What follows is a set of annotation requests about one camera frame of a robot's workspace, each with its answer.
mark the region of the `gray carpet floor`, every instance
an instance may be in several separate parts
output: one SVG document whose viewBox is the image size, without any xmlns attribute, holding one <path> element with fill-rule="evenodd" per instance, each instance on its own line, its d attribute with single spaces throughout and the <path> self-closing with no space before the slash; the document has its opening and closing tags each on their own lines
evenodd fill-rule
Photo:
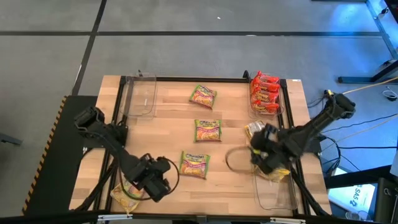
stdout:
<svg viewBox="0 0 398 224">
<path fill-rule="evenodd" d="M 0 31 L 91 31 L 100 3 L 2 0 Z M 382 7 L 379 1 L 372 3 L 375 9 Z M 394 24 L 387 21 L 386 29 L 390 26 Z M 110 0 L 99 30 L 378 31 L 363 3 L 310 0 Z M 395 43 L 398 38 L 391 34 Z M 0 36 L 0 132 L 24 141 L 19 147 L 0 144 L 0 217 L 21 214 L 59 104 L 72 90 L 87 43 L 85 36 Z M 244 70 L 262 70 L 301 79 L 309 102 L 324 89 L 342 92 L 362 86 L 337 84 L 336 79 L 371 76 L 389 59 L 381 37 L 97 37 L 79 95 L 97 95 L 103 75 L 128 75 L 138 69 L 196 77 L 241 77 Z M 398 86 L 390 87 L 398 92 Z M 357 113 L 332 128 L 396 113 L 398 101 L 387 101 L 381 95 L 385 89 L 383 85 L 348 95 L 357 104 Z M 312 108 L 310 114 L 320 110 Z M 340 139 L 372 125 L 329 136 Z M 397 126 L 398 119 L 392 120 L 342 141 L 341 146 L 396 145 Z M 358 168 L 370 169 L 391 164 L 395 149 L 352 149 L 342 154 Z M 336 155 L 329 148 L 322 157 Z M 355 170 L 344 159 L 340 166 Z"/>
</svg>

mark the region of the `wooden table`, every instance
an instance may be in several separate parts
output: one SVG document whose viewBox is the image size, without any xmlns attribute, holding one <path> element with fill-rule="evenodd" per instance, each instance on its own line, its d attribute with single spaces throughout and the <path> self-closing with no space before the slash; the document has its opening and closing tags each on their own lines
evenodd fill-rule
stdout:
<svg viewBox="0 0 398 224">
<path fill-rule="evenodd" d="M 105 114 L 105 123 L 111 121 L 120 76 L 104 76 L 96 106 Z M 225 153 L 234 147 L 247 144 L 243 126 L 256 120 L 248 113 L 248 84 L 246 83 L 200 83 L 218 92 L 213 110 L 188 102 L 195 82 L 157 82 L 155 116 L 152 119 L 128 119 L 129 134 L 126 149 L 130 154 L 141 157 L 149 152 L 153 157 L 165 156 L 176 164 L 182 151 L 211 156 L 206 180 L 181 176 L 180 183 L 172 194 L 159 203 L 141 202 L 133 213 L 176 214 L 176 215 L 225 215 L 225 216 L 291 216 L 291 209 L 264 210 L 256 201 L 253 176 L 231 172 L 224 161 Z M 290 105 L 295 125 L 309 120 L 307 104 L 300 80 L 287 80 Z M 288 127 L 286 113 L 283 114 Z M 222 119 L 222 142 L 193 143 L 194 119 Z M 278 126 L 276 118 L 265 122 Z M 70 209 L 79 206 L 99 176 L 104 149 L 93 149 L 82 160 L 70 203 Z M 239 167 L 250 168 L 249 154 L 239 155 L 232 160 Z M 302 157 L 305 183 L 318 203 L 331 213 L 320 161 L 313 154 Z M 176 181 L 173 168 L 165 177 L 170 186 Z M 269 187 L 268 182 L 257 183 L 258 189 Z M 103 190 L 100 208 L 104 208 L 108 186 Z M 296 188 L 298 210 L 302 213 L 300 192 Z M 263 205 L 275 203 L 274 192 L 262 192 L 259 196 Z M 111 211 L 124 213 L 116 201 Z"/>
</svg>

